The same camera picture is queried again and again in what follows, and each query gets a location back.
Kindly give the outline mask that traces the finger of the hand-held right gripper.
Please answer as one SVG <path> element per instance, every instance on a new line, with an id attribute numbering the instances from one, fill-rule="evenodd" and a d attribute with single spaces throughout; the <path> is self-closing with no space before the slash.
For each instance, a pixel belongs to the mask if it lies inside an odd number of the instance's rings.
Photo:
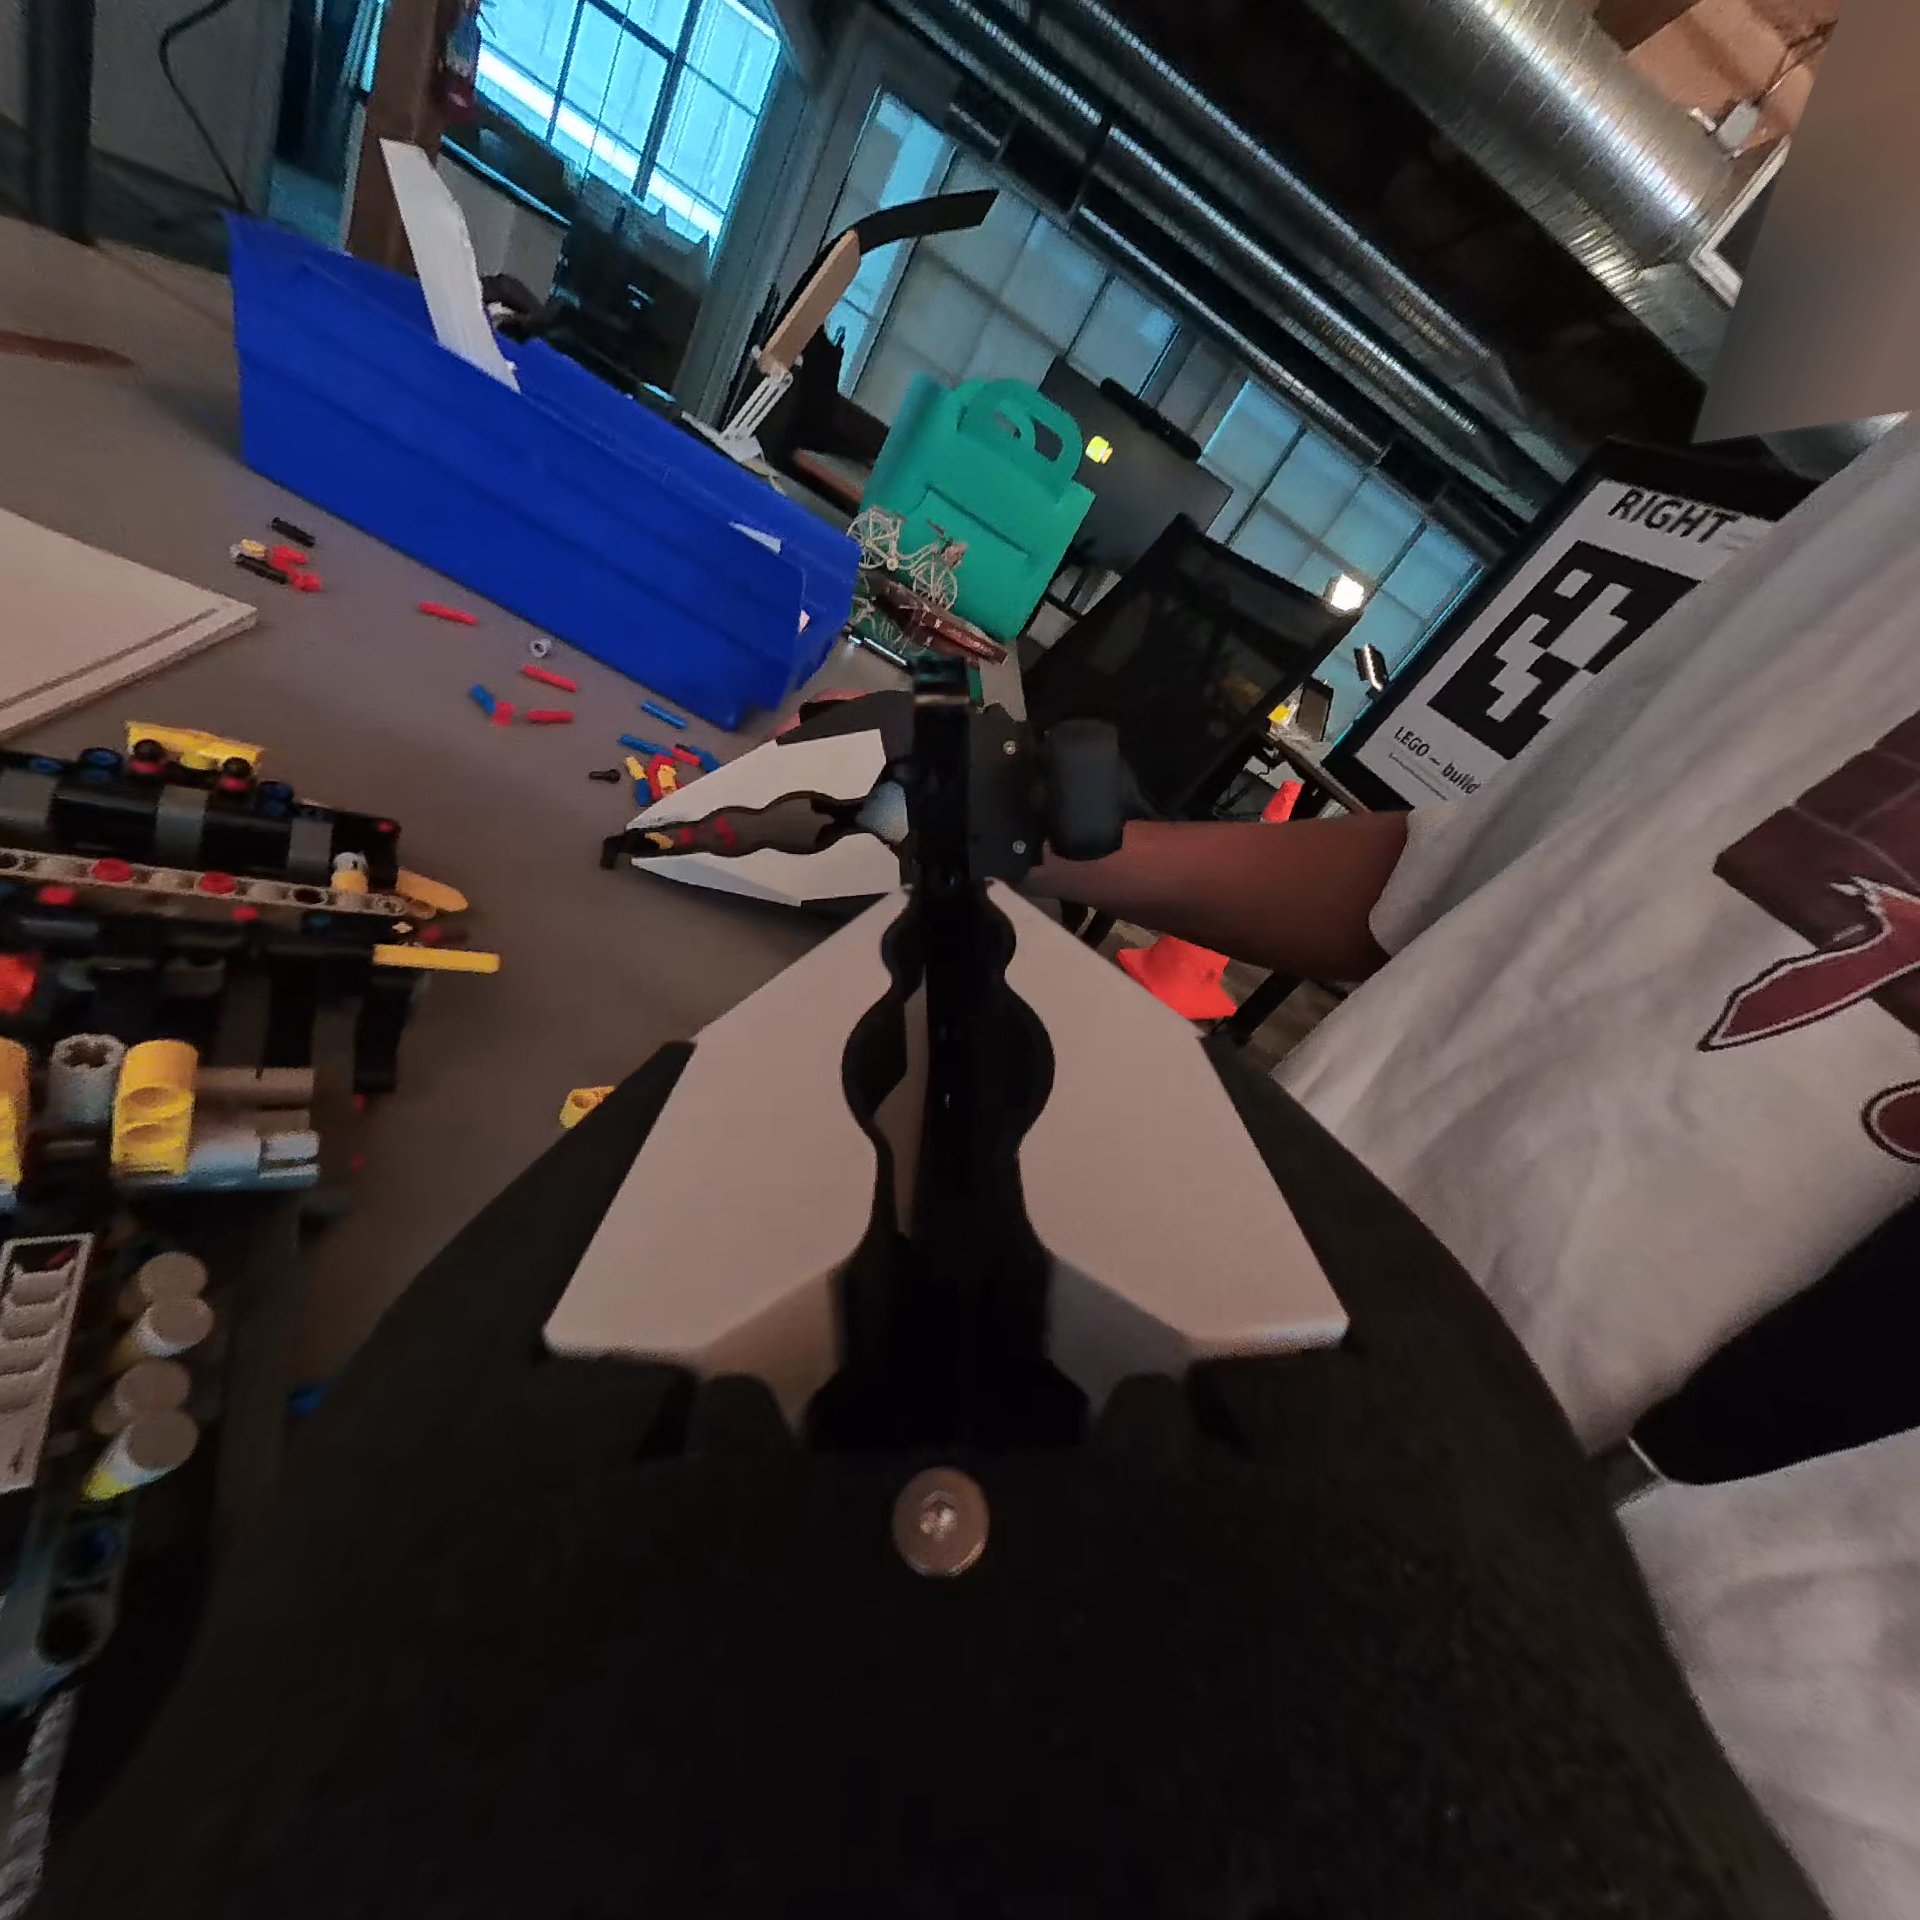
<path id="1" fill-rule="evenodd" d="M 901 781 L 877 730 L 777 735 L 647 806 L 629 847 L 901 847 Z"/>
<path id="2" fill-rule="evenodd" d="M 901 891 L 901 859 L 877 837 L 852 832 L 817 852 L 759 847 L 725 852 L 630 852 L 630 866 L 661 880 L 762 906 L 815 908 Z"/>

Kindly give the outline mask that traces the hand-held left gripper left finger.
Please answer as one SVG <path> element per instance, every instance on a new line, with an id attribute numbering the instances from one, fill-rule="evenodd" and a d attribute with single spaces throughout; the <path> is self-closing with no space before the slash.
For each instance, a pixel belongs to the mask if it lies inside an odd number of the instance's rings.
<path id="1" fill-rule="evenodd" d="M 890 893 L 692 1043 L 552 1311 L 561 1357 L 694 1376 L 831 1376 L 833 1284 L 873 1218 L 879 1156 L 846 1093 L 857 1022 L 893 980 Z"/>

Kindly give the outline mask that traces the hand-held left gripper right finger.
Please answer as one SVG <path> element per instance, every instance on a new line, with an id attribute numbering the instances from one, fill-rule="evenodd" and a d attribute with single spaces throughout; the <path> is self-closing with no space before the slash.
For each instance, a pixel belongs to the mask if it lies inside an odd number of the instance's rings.
<path id="1" fill-rule="evenodd" d="M 1335 1347 L 1349 1314 L 1196 1029 L 1014 888 L 1006 987 L 1050 1059 L 1020 1142 L 1049 1260 L 1046 1355 L 1066 1379 Z"/>

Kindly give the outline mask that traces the pile of red blue pins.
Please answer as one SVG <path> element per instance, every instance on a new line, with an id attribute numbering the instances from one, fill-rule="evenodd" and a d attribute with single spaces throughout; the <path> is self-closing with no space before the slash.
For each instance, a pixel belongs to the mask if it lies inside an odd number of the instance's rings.
<path id="1" fill-rule="evenodd" d="M 425 743 L 464 799 L 630 808 L 725 759 L 687 710 L 510 614 L 442 592 L 417 597 L 408 614 L 432 680 Z"/>

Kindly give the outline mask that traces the lego car model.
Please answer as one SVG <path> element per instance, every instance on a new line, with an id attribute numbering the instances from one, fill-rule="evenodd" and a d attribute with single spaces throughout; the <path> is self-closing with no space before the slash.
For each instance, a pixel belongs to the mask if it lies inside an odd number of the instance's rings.
<path id="1" fill-rule="evenodd" d="M 392 819 L 260 759 L 5 752 L 5 1731 L 101 1656 L 137 1552 L 265 1495 L 303 1239 L 425 984 L 500 967 Z"/>

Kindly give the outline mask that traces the person's right forearm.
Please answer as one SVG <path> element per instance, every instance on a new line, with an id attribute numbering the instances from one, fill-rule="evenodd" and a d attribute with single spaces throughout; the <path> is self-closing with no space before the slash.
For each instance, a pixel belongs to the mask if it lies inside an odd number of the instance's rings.
<path id="1" fill-rule="evenodd" d="M 1322 984 L 1385 965 L 1372 914 L 1408 843 L 1404 812 L 1287 823 L 1133 820 L 1100 859 L 1045 854 L 1030 896 Z"/>

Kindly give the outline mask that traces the lego instruction booklet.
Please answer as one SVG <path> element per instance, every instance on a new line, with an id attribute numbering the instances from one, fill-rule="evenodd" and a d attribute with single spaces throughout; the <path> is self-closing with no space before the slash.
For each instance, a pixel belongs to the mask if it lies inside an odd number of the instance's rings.
<path id="1" fill-rule="evenodd" d="M 1 512 L 1 738 L 248 632 L 253 605 Z"/>

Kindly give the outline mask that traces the brown flat box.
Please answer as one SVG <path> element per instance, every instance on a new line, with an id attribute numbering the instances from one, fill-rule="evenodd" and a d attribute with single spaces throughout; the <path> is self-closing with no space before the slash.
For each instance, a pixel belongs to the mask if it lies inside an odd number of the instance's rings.
<path id="1" fill-rule="evenodd" d="M 1001 664 L 1007 659 L 1007 650 L 1001 642 L 936 598 L 909 590 L 896 579 L 879 576 L 870 584 L 870 597 L 877 611 L 901 630 L 901 637 L 919 650 L 966 656 L 986 664 Z"/>

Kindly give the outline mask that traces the black mesh chair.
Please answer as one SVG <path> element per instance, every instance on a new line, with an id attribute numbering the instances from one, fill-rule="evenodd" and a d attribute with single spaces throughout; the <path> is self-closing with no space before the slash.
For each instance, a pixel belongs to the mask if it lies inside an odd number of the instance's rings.
<path id="1" fill-rule="evenodd" d="M 1113 727 L 1156 816 L 1207 819 L 1354 620 L 1182 515 L 1021 671 L 1024 712 Z"/>

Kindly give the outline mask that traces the teal felt bag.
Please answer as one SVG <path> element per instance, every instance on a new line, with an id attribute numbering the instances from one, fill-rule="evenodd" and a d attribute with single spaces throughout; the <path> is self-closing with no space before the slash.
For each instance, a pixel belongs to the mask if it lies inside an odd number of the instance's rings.
<path id="1" fill-rule="evenodd" d="M 901 519 L 901 546 L 964 548 L 952 611 L 1016 639 L 1076 539 L 1092 492 L 1076 478 L 1084 431 L 1063 405 L 1010 379 L 945 388 L 911 378 L 860 510 Z"/>

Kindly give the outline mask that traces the black monitor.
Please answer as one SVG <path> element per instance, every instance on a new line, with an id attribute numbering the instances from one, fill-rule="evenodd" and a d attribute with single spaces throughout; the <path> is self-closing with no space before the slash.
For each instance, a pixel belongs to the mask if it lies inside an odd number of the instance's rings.
<path id="1" fill-rule="evenodd" d="M 1200 462 L 1200 446 L 1116 379 L 1092 381 L 1063 356 L 1039 394 L 1076 420 L 1084 456 L 1073 483 L 1090 506 L 1066 546 L 1066 563 L 1124 572 L 1176 519 L 1204 532 L 1229 484 Z"/>

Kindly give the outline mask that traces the blue plastic bin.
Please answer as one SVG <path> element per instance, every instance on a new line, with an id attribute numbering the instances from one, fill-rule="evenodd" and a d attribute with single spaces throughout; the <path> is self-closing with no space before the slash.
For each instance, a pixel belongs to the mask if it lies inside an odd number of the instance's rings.
<path id="1" fill-rule="evenodd" d="M 824 667 L 847 535 L 545 343 L 504 346 L 510 388 L 410 279 L 223 226 L 256 474 L 720 730 Z"/>

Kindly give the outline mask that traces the white desk lamp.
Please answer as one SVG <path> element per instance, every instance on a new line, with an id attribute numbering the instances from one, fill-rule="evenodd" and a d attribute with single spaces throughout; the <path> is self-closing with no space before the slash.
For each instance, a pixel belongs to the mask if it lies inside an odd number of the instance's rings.
<path id="1" fill-rule="evenodd" d="M 745 400 L 721 428 L 706 422 L 694 422 L 694 428 L 734 464 L 759 469 L 762 464 L 759 428 L 792 386 L 804 350 L 850 287 L 863 259 L 901 243 L 977 228 L 990 218 L 996 197 L 996 187 L 977 187 L 913 199 L 868 212 L 839 231 L 753 350 L 749 358 L 753 379 Z"/>

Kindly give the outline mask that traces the black and white sign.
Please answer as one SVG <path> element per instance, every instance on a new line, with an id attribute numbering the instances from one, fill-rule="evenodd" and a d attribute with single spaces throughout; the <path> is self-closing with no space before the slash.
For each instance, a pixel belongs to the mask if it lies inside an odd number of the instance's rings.
<path id="1" fill-rule="evenodd" d="M 1807 494 L 1768 454 L 1604 442 L 1333 744 L 1364 808 L 1479 794 Z"/>

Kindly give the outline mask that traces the brown wooden pillar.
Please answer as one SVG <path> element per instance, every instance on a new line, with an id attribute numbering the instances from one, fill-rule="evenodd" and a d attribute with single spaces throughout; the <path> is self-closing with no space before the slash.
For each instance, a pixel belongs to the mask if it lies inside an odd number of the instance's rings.
<path id="1" fill-rule="evenodd" d="M 479 2 L 389 2 L 382 8 L 375 79 L 346 199 L 350 255 L 414 274 L 382 142 L 410 144 L 437 159 L 445 131 L 473 115 L 479 51 Z"/>

